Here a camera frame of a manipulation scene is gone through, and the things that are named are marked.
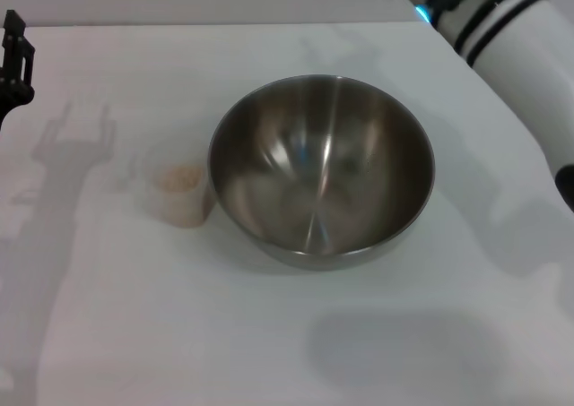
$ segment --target blue light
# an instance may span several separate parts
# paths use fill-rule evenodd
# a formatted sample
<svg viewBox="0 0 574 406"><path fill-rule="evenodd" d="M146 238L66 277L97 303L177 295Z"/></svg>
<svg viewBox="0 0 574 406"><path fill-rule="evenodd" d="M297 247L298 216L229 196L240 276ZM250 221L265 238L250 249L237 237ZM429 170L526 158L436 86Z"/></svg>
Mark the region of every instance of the blue light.
<svg viewBox="0 0 574 406"><path fill-rule="evenodd" d="M431 17L429 16L429 12L424 5L417 5L415 9L427 23L431 23Z"/></svg>

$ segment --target translucent cup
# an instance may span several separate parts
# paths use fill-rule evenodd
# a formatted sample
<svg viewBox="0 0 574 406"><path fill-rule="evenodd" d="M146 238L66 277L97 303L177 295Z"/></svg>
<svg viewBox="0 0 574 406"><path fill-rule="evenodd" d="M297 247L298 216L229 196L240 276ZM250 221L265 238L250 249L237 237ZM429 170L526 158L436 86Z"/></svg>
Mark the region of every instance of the translucent cup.
<svg viewBox="0 0 574 406"><path fill-rule="evenodd" d="M211 209L207 148L189 134L153 146L142 162L143 203L147 211L182 229L201 226Z"/></svg>

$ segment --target stainless steel bowl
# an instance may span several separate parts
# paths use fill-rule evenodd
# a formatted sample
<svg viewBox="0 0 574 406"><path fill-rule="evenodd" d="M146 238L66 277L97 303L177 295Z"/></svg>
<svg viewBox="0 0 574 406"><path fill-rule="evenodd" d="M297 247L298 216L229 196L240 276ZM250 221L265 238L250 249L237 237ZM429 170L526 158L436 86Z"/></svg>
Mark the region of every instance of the stainless steel bowl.
<svg viewBox="0 0 574 406"><path fill-rule="evenodd" d="M385 92L311 75L237 103L215 132L209 172L222 208L268 254L332 270L414 222L434 159L421 125Z"/></svg>

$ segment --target bowl rim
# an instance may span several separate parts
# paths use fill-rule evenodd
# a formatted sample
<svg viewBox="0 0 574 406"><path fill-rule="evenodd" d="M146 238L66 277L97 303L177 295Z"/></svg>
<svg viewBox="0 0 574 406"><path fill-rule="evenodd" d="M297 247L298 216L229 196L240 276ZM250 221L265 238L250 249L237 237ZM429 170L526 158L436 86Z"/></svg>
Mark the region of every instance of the bowl rim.
<svg viewBox="0 0 574 406"><path fill-rule="evenodd" d="M278 83L284 83L284 82L288 82L288 81L297 81L297 80L303 80L303 79L309 79L309 78L343 79L345 81L351 81L351 82L359 83L361 85L365 85L365 86L370 87L371 89L373 89L375 91L381 92L386 97L389 97L390 99L392 99L406 114L408 114L411 117L411 119L414 121L414 124L417 126L417 128L421 132L422 138L426 142L427 147L429 149L429 154L430 154L430 185L429 185L429 190L427 192L427 195L424 199L424 202L422 202L419 210L414 214L414 216L408 222L406 222L404 224L404 226L402 228L400 228L394 234L379 240L377 243L375 243L373 245L370 245L370 246L367 246L367 247L364 247L361 249L354 249L352 251L346 251L346 252L341 252L338 254L328 254L328 255L311 254L308 252L297 251L294 249L290 249L290 248L278 245L274 241L271 241L271 240L266 239L266 238L261 238L260 236L256 235L255 233L253 233L252 231L250 231L249 229L244 227L238 220L236 220L235 216L233 216L230 213L230 211L225 207L225 205L222 203L222 198L220 198L219 193L217 191L217 188L215 187L215 184L213 183L213 173L212 173L212 171L213 171L213 169L212 169L213 145L214 145L214 142L215 142L219 132L225 126L225 124L229 120L231 113L236 109L236 107L239 104L241 104L244 100L251 98L255 94L257 94L261 91L264 91L265 89L267 89L271 86L275 86ZM413 112L411 112L411 110L409 110L403 103L401 103L398 99L396 99L395 97L390 95L388 92L383 91L380 88L378 88L374 85L371 85L369 83L359 81L359 80L353 79L351 77L344 77L344 76L341 76L338 74L321 74L321 73L319 73L319 74L301 74L301 75L292 76L292 77L285 77L285 78L282 78L282 79L279 79L276 81L266 83L265 85L260 86L256 89L252 90L250 93L243 96L235 104L233 104L233 106L225 113L225 115L223 115L222 119L219 121L219 124L215 127L215 131L213 132L212 139L209 142L209 149L207 152L207 176L209 179L208 185L212 189L213 194L215 195L216 202L219 203L219 205L222 207L226 216L228 218L230 218L231 221L236 226L238 226L241 231L243 231L245 234L247 234L248 237L255 240L256 242L263 243L266 246L274 247L276 249L279 249L281 251L284 251L284 252L292 254L292 255L297 255L297 256L301 256L301 257L310 257L310 258L330 259L330 258L339 258L339 257L354 256L354 255L360 255L360 254L368 253L369 251L377 249L377 248L385 245L386 243L392 241L394 238L397 238L398 236L403 234L409 227L411 227L414 224L414 222L419 219L419 217L422 214L422 211L424 211L427 204L429 203L429 200L431 199L432 192L434 190L435 180L436 180L436 160L435 160L435 156L434 156L434 150L432 149L431 139L429 139L429 136L427 135L426 131L422 127L421 122L417 119L417 117L413 114Z"/></svg>

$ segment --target white table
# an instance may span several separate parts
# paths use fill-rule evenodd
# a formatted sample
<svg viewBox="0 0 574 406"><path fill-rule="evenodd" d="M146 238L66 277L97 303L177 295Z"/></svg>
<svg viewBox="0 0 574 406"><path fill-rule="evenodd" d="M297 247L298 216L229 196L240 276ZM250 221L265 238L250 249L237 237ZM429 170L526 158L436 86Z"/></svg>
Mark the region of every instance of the white table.
<svg viewBox="0 0 574 406"><path fill-rule="evenodd" d="M574 403L574 215L532 137L429 27L29 38L37 97L0 133L2 406ZM305 73L374 84L428 132L436 187L399 247L300 272L218 209L196 230L140 209L131 170L151 144L208 141L241 96Z"/></svg>

